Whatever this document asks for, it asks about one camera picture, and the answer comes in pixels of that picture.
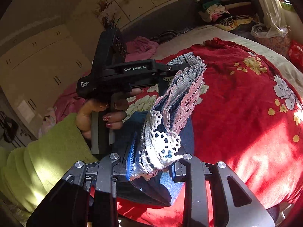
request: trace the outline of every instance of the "white lace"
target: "white lace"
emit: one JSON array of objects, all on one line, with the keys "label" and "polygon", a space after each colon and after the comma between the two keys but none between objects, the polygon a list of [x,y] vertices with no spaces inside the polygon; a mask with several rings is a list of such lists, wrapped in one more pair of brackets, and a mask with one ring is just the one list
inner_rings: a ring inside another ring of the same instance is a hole
[{"label": "white lace", "polygon": [[[193,52],[179,56],[168,64],[181,63],[188,63],[190,67],[176,73],[166,93],[158,97],[146,116],[141,141],[138,145],[137,160],[133,165],[134,179],[143,176],[146,180],[149,180],[159,170],[183,157],[182,155],[175,155],[181,146],[181,139],[178,134],[185,126],[199,97],[199,89],[203,84],[202,75],[206,70],[206,65],[200,57],[195,57]],[[169,110],[181,96],[184,97],[176,111],[175,119],[171,120]],[[163,111],[161,113],[155,110],[155,106],[163,98],[167,99],[162,104]],[[166,128],[165,132],[157,131],[162,121]],[[170,130],[171,122],[174,122],[174,125]]]}]

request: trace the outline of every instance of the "silver round bolt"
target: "silver round bolt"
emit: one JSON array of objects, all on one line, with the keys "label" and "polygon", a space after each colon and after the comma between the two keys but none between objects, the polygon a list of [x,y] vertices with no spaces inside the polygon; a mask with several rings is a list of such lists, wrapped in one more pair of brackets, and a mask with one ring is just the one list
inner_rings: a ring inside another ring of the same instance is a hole
[{"label": "silver round bolt", "polygon": [[189,160],[192,158],[192,155],[191,154],[183,154],[183,158],[186,159],[186,160]]},{"label": "silver round bolt", "polygon": [[77,167],[77,168],[81,168],[82,166],[84,166],[83,161],[77,161],[77,162],[75,163],[75,167]]},{"label": "silver round bolt", "polygon": [[218,167],[220,167],[220,168],[225,168],[225,167],[226,167],[226,164],[225,164],[223,161],[219,161],[219,162],[218,162]]},{"label": "silver round bolt", "polygon": [[117,158],[119,158],[119,155],[117,153],[111,153],[111,155],[109,157],[111,159],[117,159]]}]

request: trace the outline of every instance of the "cabinet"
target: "cabinet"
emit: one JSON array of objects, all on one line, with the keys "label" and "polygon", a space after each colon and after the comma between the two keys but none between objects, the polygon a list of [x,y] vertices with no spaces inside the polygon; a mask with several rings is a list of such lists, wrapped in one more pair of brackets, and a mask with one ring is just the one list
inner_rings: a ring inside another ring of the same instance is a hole
[{"label": "cabinet", "polygon": [[39,50],[69,35],[66,26],[59,25],[25,39],[0,57],[0,77],[13,70]]},{"label": "cabinet", "polygon": [[47,109],[90,68],[79,46],[67,37],[23,60],[0,78],[0,84],[17,115],[37,135]]}]

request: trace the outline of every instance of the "human hand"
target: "human hand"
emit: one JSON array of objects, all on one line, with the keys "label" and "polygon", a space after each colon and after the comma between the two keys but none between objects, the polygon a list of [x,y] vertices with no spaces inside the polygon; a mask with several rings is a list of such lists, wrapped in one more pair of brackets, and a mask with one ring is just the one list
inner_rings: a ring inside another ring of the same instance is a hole
[{"label": "human hand", "polygon": [[[125,110],[128,109],[128,101],[126,98],[136,96],[141,93],[141,89],[133,89],[129,93],[115,94],[115,102],[112,103],[112,110],[103,116],[103,120],[107,121],[106,127],[110,129],[120,129],[123,126],[122,120],[127,116]],[[95,99],[88,100],[79,110],[76,116],[76,126],[86,139],[91,139],[91,113],[101,112],[110,106],[107,103],[99,102]]]}]

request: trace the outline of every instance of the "curtain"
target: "curtain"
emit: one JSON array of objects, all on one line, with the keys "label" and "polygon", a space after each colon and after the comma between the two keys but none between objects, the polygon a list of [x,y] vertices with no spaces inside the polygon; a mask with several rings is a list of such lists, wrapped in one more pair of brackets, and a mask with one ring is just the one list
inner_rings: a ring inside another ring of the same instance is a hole
[{"label": "curtain", "polygon": [[279,0],[259,0],[264,12],[264,24],[267,28],[286,26],[284,14]]}]

